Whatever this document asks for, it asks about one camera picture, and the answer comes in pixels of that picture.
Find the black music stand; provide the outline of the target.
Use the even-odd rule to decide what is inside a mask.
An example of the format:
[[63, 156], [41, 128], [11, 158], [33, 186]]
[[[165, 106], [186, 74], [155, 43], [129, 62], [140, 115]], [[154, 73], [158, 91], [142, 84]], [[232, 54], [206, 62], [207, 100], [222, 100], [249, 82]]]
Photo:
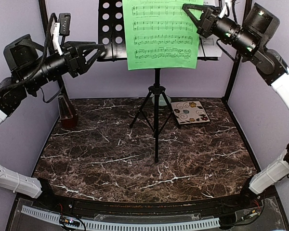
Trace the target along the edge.
[[[122, 2], [123, 0], [102, 0], [99, 2], [98, 41], [105, 46], [105, 51], [99, 58], [100, 62], [127, 61]], [[205, 60], [207, 58], [197, 57], [197, 61], [200, 59]], [[159, 134], [163, 129], [159, 125], [159, 96], [162, 94], [164, 98], [166, 97], [166, 89], [160, 83], [160, 72], [162, 69], [152, 69], [155, 72], [155, 80], [153, 85], [148, 88], [148, 94], [145, 98], [146, 101], [153, 100], [154, 102], [154, 121], [149, 123], [149, 126], [156, 140], [159, 139]]]

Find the white sheet music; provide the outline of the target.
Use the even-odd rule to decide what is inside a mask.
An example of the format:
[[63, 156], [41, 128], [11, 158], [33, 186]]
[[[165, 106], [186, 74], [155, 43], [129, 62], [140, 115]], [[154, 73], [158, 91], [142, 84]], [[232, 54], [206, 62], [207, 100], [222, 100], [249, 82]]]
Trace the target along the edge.
[[220, 58], [222, 56], [222, 50], [217, 46], [215, 35], [208, 38], [200, 36], [198, 58]]

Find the brown wooden metronome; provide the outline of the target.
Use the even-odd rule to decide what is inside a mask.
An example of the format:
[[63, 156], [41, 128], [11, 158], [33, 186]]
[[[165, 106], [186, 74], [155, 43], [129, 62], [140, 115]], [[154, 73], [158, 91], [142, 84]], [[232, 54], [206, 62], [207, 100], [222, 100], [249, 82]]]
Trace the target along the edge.
[[78, 114], [72, 102], [63, 93], [58, 96], [58, 106], [62, 128], [75, 128], [78, 124]]

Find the green sheet music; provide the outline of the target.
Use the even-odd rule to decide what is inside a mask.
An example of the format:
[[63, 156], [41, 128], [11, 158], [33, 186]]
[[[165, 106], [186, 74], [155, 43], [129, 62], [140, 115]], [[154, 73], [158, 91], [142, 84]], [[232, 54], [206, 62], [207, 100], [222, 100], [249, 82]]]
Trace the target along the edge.
[[124, 0], [129, 70], [197, 66], [199, 34], [182, 9], [202, 0]]

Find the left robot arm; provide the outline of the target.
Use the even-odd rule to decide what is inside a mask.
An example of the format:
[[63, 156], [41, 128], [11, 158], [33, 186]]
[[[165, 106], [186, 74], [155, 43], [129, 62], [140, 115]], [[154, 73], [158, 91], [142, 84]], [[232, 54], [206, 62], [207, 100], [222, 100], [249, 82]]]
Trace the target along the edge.
[[[51, 37], [47, 36], [44, 45], [40, 45], [27, 34], [5, 47], [4, 57], [12, 75], [0, 83], [0, 124], [11, 116], [27, 95], [36, 96], [42, 86], [57, 81], [65, 73], [72, 77], [86, 73], [105, 51], [102, 44], [70, 41], [63, 45], [55, 44], [57, 51], [48, 55], [50, 40]], [[2, 165], [0, 187], [39, 198], [48, 210], [58, 206], [58, 198], [52, 195], [47, 180], [27, 177]]]

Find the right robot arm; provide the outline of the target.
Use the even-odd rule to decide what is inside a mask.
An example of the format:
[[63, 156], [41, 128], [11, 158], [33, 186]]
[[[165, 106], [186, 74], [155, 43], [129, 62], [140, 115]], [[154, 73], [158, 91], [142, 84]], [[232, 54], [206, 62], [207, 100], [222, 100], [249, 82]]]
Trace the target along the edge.
[[[266, 47], [280, 23], [276, 16], [257, 3], [243, 25], [229, 19], [218, 7], [211, 5], [185, 3], [182, 10], [192, 20], [199, 35], [205, 38], [217, 36], [224, 44], [236, 49], [243, 56], [243, 62], [250, 61], [255, 65], [263, 80], [289, 110], [289, 66], [277, 51]], [[284, 177], [289, 177], [289, 143], [275, 161], [246, 181], [236, 205], [241, 209], [248, 208], [256, 195]]]

